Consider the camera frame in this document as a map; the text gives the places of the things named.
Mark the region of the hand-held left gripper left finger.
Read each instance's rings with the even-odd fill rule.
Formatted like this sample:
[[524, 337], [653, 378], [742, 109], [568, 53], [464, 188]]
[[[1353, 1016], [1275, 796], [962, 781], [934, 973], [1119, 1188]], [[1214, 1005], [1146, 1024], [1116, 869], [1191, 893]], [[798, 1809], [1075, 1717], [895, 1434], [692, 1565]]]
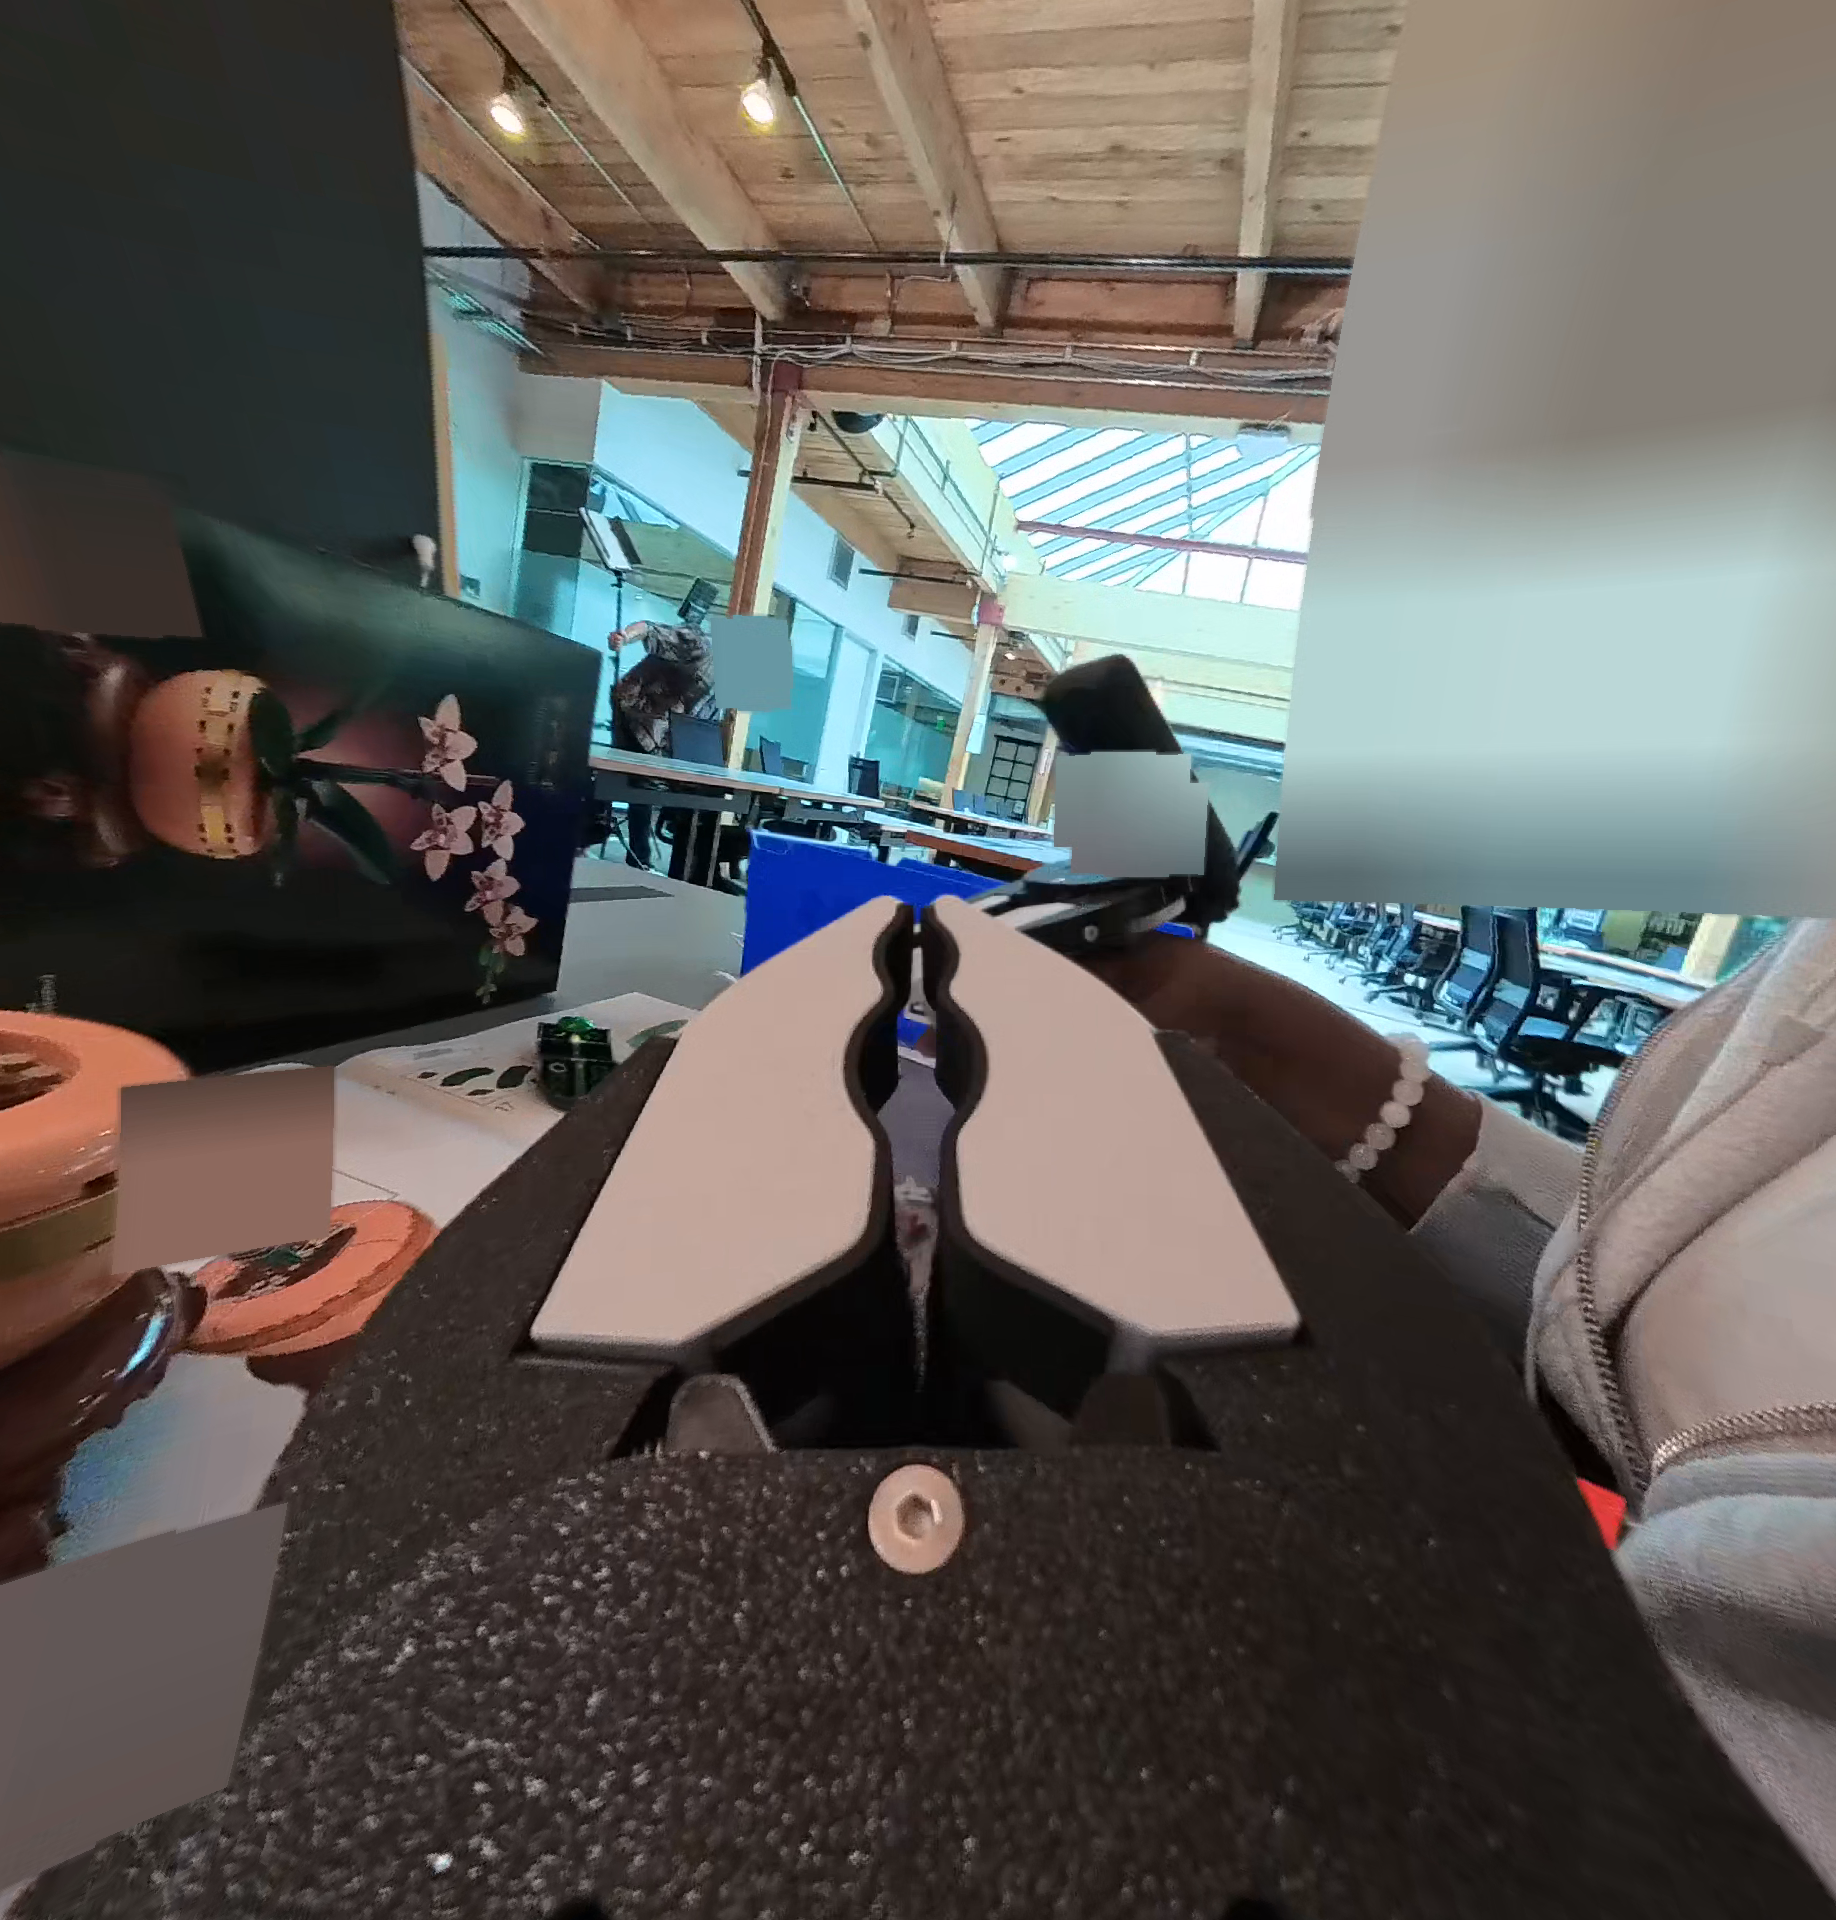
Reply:
[[910, 1365], [882, 1109], [914, 909], [868, 899], [673, 1042], [530, 1336], [673, 1365]]

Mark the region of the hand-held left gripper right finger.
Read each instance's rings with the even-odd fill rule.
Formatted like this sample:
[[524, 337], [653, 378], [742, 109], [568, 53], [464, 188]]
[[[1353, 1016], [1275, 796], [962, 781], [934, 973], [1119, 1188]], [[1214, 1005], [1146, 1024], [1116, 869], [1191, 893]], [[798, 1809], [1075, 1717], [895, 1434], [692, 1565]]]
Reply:
[[1299, 1306], [1113, 988], [962, 899], [925, 910], [954, 1130], [940, 1301], [988, 1370], [1148, 1370], [1291, 1342]]

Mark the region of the green brick plant stem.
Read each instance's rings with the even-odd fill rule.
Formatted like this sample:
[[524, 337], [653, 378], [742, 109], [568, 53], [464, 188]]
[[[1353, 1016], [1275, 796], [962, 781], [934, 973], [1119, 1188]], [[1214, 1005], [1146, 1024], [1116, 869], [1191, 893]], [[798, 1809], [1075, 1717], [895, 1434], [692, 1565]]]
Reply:
[[556, 1113], [571, 1113], [616, 1071], [610, 1026], [585, 1016], [541, 1019], [534, 1084]]

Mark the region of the person's right forearm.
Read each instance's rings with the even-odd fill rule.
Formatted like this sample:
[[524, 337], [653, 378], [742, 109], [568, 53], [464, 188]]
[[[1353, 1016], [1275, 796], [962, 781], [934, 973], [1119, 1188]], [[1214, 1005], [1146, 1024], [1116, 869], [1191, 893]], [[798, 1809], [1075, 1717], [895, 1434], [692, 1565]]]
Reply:
[[1383, 1121], [1339, 1163], [1484, 1305], [1518, 1312], [1581, 1182], [1581, 1146], [1442, 1079], [1430, 1049], [1397, 1042]]

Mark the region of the long wooden office table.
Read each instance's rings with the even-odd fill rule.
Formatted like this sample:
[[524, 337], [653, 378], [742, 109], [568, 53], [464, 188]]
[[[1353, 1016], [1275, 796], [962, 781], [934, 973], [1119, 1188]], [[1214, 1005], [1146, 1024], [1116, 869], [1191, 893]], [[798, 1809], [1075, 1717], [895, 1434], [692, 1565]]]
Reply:
[[725, 875], [722, 839], [728, 828], [747, 834], [763, 830], [766, 823], [831, 828], [862, 839], [876, 859], [889, 859], [892, 846], [905, 844], [915, 834], [905, 816], [849, 791], [825, 791], [807, 780], [735, 771], [714, 763], [670, 760], [618, 747], [591, 749], [581, 854], [600, 858], [613, 841], [628, 852], [633, 807], [644, 807], [652, 824], [663, 811], [702, 816], [708, 823], [706, 850], [694, 850], [697, 828], [687, 828], [666, 875], [725, 893], [742, 889], [742, 881]]
[[1070, 868], [1070, 850], [1044, 834], [962, 832], [915, 811], [902, 824], [905, 841], [936, 863], [1012, 883], [1039, 869]]

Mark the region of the blue plastic bin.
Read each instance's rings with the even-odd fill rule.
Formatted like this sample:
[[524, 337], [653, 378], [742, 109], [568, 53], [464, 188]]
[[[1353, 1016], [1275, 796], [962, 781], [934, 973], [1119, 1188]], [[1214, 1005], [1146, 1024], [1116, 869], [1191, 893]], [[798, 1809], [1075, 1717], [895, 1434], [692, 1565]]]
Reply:
[[742, 973], [768, 968], [780, 952], [871, 899], [892, 898], [923, 909], [933, 899], [970, 899], [999, 889], [997, 876], [954, 866], [909, 858], [882, 862], [863, 849], [762, 832], [752, 838], [748, 868]]

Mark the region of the building instruction booklet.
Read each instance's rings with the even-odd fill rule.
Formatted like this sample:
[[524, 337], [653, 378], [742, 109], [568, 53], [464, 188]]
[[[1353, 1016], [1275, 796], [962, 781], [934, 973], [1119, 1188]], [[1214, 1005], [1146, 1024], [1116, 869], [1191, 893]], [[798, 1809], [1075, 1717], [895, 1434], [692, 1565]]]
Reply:
[[[558, 1121], [530, 1084], [470, 1098], [444, 1076], [487, 1054], [504, 1074], [530, 1058], [538, 1019], [379, 1047], [336, 1069], [332, 1200], [404, 1201], [451, 1223]], [[71, 1454], [60, 1496], [60, 1565], [233, 1518], [257, 1505], [307, 1409], [308, 1389], [262, 1380], [246, 1356], [183, 1351], [161, 1384]]]

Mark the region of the row of black office chairs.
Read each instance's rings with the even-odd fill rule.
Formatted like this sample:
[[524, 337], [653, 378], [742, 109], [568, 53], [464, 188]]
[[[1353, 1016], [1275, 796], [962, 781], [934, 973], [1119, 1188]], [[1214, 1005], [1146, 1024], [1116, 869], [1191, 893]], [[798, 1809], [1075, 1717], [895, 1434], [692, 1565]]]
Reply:
[[1534, 909], [1301, 899], [1281, 937], [1339, 973], [1387, 1038], [1571, 1144], [1613, 1077], [1704, 994], [1673, 973], [1550, 943]]

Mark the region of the dark orchid picture box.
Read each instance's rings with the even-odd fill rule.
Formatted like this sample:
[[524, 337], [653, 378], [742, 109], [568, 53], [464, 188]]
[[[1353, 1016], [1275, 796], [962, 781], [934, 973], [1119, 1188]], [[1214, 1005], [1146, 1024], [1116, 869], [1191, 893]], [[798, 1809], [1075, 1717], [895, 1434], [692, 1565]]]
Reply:
[[0, 1010], [211, 1071], [554, 991], [598, 656], [0, 450]]

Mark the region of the black light stand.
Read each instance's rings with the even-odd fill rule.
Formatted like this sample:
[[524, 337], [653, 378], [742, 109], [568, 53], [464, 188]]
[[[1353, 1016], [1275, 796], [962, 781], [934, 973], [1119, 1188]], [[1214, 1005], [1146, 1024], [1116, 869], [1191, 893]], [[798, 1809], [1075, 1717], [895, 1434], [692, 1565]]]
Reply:
[[[605, 649], [610, 656], [606, 666], [606, 739], [613, 747], [618, 747], [618, 679], [622, 675], [622, 648], [620, 635], [627, 626], [624, 620], [624, 590], [627, 576], [634, 563], [633, 550], [628, 544], [618, 540], [618, 532], [610, 519], [587, 499], [581, 506], [581, 532], [585, 537], [585, 546], [590, 549], [590, 560], [600, 566], [613, 581], [613, 620], [609, 626], [609, 635], [605, 641]], [[652, 809], [645, 803], [627, 803], [624, 807], [627, 830], [624, 832], [624, 850], [627, 862], [639, 873], [653, 873], [655, 866], [650, 858], [650, 838], [652, 838]]]

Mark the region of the peach brick flower pot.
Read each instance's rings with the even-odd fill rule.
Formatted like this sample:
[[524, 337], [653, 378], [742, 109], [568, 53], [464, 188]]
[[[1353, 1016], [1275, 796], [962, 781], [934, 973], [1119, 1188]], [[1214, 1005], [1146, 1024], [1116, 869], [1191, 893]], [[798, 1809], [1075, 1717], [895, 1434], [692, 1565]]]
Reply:
[[205, 1313], [194, 1283], [116, 1258], [120, 1095], [186, 1076], [131, 1031], [0, 1010], [0, 1584], [51, 1561], [71, 1460]]

